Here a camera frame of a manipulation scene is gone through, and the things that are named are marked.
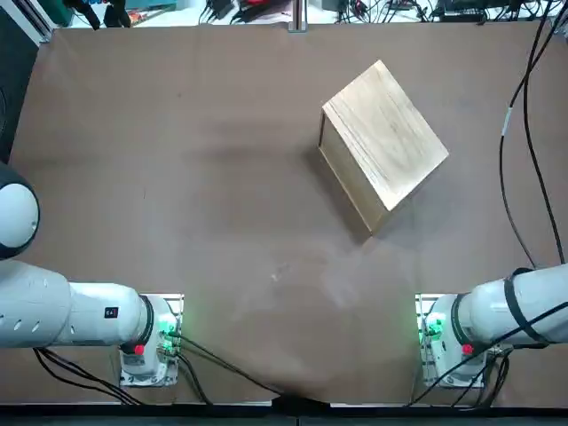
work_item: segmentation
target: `wooden lid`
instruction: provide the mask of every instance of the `wooden lid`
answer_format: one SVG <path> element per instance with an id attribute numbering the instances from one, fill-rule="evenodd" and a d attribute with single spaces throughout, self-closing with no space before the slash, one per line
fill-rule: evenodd
<path id="1" fill-rule="evenodd" d="M 323 110 L 388 210 L 448 156 L 380 60 Z"/>

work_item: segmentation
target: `black strap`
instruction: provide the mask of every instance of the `black strap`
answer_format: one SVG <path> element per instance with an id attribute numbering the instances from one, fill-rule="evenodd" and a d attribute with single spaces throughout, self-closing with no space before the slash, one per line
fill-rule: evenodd
<path id="1" fill-rule="evenodd" d="M 146 343 L 148 343 L 148 340 L 150 340 L 152 328 L 154 327 L 154 308 L 152 307 L 152 304 L 150 303 L 150 300 L 148 300 L 147 296 L 139 295 L 139 297 L 142 302 L 144 302 L 144 306 L 146 307 L 146 326 L 144 327 L 142 335 L 136 342 L 125 343 L 121 345 L 121 351 L 123 351 L 124 353 L 134 353 L 134 347 L 139 344 L 146 346 Z"/>
<path id="2" fill-rule="evenodd" d="M 455 297 L 454 302 L 452 303 L 452 310 L 450 311 L 452 329 L 454 330 L 454 335 L 456 340 L 461 345 L 473 343 L 469 340 L 468 336 L 463 331 L 462 325 L 460 324 L 460 317 L 458 314 L 458 312 L 460 311 L 460 303 L 462 302 L 462 299 L 466 296 L 466 294 L 468 293 L 459 294 Z"/>
<path id="3" fill-rule="evenodd" d="M 544 345 L 548 345 L 554 342 L 550 342 L 546 337 L 540 335 L 534 328 L 531 326 L 526 317 L 521 312 L 521 308 L 518 305 L 517 295 L 515 294 L 515 286 L 513 285 L 513 279 L 521 273 L 530 272 L 531 269 L 528 268 L 518 268 L 516 269 L 510 277 L 504 279 L 503 289 L 505 290 L 505 300 L 507 301 L 507 305 L 511 312 L 511 315 L 517 322 L 518 326 L 523 329 L 525 333 L 528 334 L 535 342 L 542 343 Z"/>

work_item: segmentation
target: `wooden box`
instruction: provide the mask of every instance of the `wooden box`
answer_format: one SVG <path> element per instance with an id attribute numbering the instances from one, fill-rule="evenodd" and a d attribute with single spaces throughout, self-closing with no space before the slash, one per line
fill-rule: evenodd
<path id="1" fill-rule="evenodd" d="M 371 233 L 448 156 L 380 60 L 323 106 L 319 149 Z"/>

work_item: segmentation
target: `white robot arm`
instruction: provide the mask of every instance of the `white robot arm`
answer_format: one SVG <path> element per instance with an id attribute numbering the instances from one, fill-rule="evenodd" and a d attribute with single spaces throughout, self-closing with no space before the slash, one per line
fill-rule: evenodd
<path id="1" fill-rule="evenodd" d="M 31 186 L 0 163 L 0 348 L 118 345 L 123 384 L 175 383 L 168 332 L 179 324 L 163 298 L 114 283 L 68 282 L 9 260 L 34 239 L 39 218 Z"/>
<path id="2" fill-rule="evenodd" d="M 567 309 L 528 324 L 566 301 L 568 264 L 537 271 L 517 270 L 511 277 L 481 284 L 468 294 L 440 297 L 425 320 L 438 377 L 479 353 L 444 377 L 442 384 L 469 386 L 485 366 L 488 346 L 516 328 L 524 331 L 503 340 L 501 348 L 568 342 Z"/>

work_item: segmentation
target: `brown mat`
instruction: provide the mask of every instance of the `brown mat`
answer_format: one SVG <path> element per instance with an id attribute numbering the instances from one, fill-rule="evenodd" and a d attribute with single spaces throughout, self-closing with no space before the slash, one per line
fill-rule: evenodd
<path id="1" fill-rule="evenodd" d="M 35 64 L 12 155 L 43 208 L 23 258 L 70 280 L 185 293 L 193 338 L 267 382 L 328 401 L 406 402 L 418 362 L 414 293 L 468 290 L 527 265 L 502 207 L 497 147 L 534 30 L 57 31 Z M 377 59 L 450 156 L 367 240 L 315 146 L 321 105 Z M 554 40 L 530 108 L 564 236 L 566 69 L 567 48 Z M 527 244 L 556 263 L 519 108 L 505 167 Z M 116 378 L 112 349 L 63 353 Z M 516 353 L 501 403 L 568 406 L 567 355 Z M 30 350 L 2 357 L 2 402 L 104 398 L 54 382 Z M 271 397 L 206 362 L 196 368 L 215 401 Z M 137 395 L 195 400 L 185 383 Z"/>

